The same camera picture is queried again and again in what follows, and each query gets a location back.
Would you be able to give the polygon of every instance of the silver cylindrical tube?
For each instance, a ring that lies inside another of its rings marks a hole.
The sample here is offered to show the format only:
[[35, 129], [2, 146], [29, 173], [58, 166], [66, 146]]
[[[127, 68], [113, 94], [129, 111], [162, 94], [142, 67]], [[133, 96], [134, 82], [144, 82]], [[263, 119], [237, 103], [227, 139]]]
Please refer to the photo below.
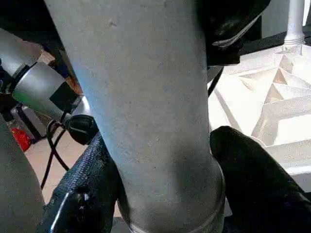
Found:
[[195, 1], [45, 0], [115, 161], [136, 233], [218, 233]]
[[0, 115], [0, 232], [35, 232], [43, 205], [35, 172]]
[[285, 46], [302, 45], [305, 35], [302, 32], [305, 0], [289, 0], [289, 14]]
[[37, 63], [17, 83], [12, 97], [33, 110], [60, 121], [64, 111], [50, 97], [63, 82], [64, 78], [47, 64]]
[[0, 28], [0, 65], [10, 75], [19, 73], [25, 66], [32, 66], [36, 58], [23, 47], [17, 36]]

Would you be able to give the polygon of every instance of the floor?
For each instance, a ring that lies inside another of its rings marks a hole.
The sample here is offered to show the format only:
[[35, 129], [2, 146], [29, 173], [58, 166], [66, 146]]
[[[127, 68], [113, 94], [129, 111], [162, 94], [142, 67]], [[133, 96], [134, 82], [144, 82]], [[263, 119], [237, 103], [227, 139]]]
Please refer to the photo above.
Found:
[[[85, 148], [86, 146], [83, 146], [75, 142], [72, 139], [72, 137], [69, 135], [69, 133], [66, 132], [61, 138], [61, 140], [59, 141], [59, 144], [57, 146], [57, 151], [62, 157], [62, 159], [65, 161], [65, 163], [69, 167], [71, 167], [74, 165], [76, 160], [80, 157], [80, 155], [83, 153]], [[45, 139], [32, 145], [25, 152], [29, 162], [31, 163], [31, 165], [33, 166], [35, 170], [35, 173], [40, 183], [44, 176], [44, 172], [46, 169], [50, 151], [51, 149], [48, 144], [48, 141]], [[49, 202], [52, 196], [53, 190], [56, 188], [56, 186], [58, 185], [59, 181], [62, 179], [64, 174], [65, 174], [65, 170], [61, 167], [58, 161], [54, 158], [47, 182], [43, 189], [43, 197], [46, 203]], [[121, 216], [117, 206], [115, 210], [115, 216]]]

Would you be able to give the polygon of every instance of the white geometric structure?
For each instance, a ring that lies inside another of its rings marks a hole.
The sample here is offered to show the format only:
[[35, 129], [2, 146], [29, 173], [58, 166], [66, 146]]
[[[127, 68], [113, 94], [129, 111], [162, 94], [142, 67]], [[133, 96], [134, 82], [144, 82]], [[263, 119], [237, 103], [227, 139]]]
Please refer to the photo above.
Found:
[[229, 125], [251, 136], [311, 192], [311, 47], [301, 44], [298, 26], [289, 26], [296, 45], [244, 55], [225, 67], [208, 111], [211, 130]]

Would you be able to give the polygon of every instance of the red object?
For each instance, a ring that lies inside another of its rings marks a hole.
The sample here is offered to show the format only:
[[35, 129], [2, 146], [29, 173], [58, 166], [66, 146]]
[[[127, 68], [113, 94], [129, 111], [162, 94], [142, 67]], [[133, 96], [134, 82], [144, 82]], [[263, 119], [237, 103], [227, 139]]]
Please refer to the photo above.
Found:
[[26, 134], [26, 132], [24, 130], [20, 130], [18, 128], [13, 128], [12, 133], [13, 133], [15, 140], [17, 141], [17, 143], [19, 144], [19, 146], [23, 150], [23, 152], [28, 150], [28, 148], [31, 145], [31, 142], [30, 142], [30, 138]]

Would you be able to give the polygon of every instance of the black cable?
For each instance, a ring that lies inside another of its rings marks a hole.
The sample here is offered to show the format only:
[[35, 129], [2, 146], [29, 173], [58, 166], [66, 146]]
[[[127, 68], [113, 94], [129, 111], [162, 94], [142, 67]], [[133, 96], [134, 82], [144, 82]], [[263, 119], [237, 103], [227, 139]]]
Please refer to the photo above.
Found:
[[47, 139], [48, 139], [48, 142], [49, 142], [49, 145], [50, 145], [50, 148], [52, 149], [52, 152], [54, 154], [54, 156], [56, 157], [56, 159], [58, 160], [58, 162], [60, 163], [60, 165], [66, 170], [68, 171], [69, 170], [69, 167], [65, 164], [65, 162], [62, 160], [62, 158], [59, 156], [58, 152], [56, 151], [56, 144], [53, 144], [52, 142], [52, 137], [53, 135], [51, 134], [51, 127], [50, 127], [50, 130], [47, 131]]
[[56, 146], [57, 146], [59, 140], [61, 139], [61, 137], [62, 137], [62, 136], [64, 135], [64, 133], [66, 132], [66, 130], [63, 129], [63, 130], [61, 131], [61, 133], [58, 135], [58, 137], [56, 138], [55, 143], [52, 142], [52, 135], [53, 135], [53, 133], [52, 133], [52, 126], [55, 125], [56, 123], [57, 123], [57, 122], [56, 122], [55, 120], [52, 120], [52, 121], [48, 124], [48, 126], [47, 126], [47, 139], [48, 139], [49, 145], [50, 145], [50, 147], [51, 147], [51, 152], [50, 152], [50, 156], [49, 156], [49, 160], [48, 160], [47, 167], [46, 167], [46, 169], [45, 169], [44, 177], [43, 177], [43, 179], [42, 179], [41, 189], [44, 188], [44, 185], [45, 185], [45, 183], [46, 183], [46, 181], [47, 181], [47, 178], [48, 178], [48, 175], [49, 175], [49, 172], [50, 172], [50, 169], [51, 169], [51, 165], [52, 165], [53, 156], [54, 156], [55, 154], [57, 154], [57, 155], [55, 155], [55, 157], [57, 158], [57, 160], [59, 161], [59, 163], [63, 166], [63, 168], [64, 168], [66, 171], [69, 170], [68, 166], [67, 166], [67, 165], [65, 164], [65, 162], [60, 158], [59, 154], [58, 154], [57, 151], [56, 151]]
[[223, 70], [224, 70], [224, 68], [222, 67], [222, 69], [218, 72], [218, 74], [217, 74], [216, 77], [213, 79], [212, 83], [210, 84], [209, 89], [208, 89], [208, 91], [207, 91], [207, 96], [208, 96], [208, 97], [212, 94], [213, 90], [215, 89], [215, 87], [216, 87], [216, 85], [217, 85], [217, 83], [218, 83], [218, 81], [219, 81], [219, 79], [220, 79], [220, 76], [221, 76], [222, 73], [223, 73]]

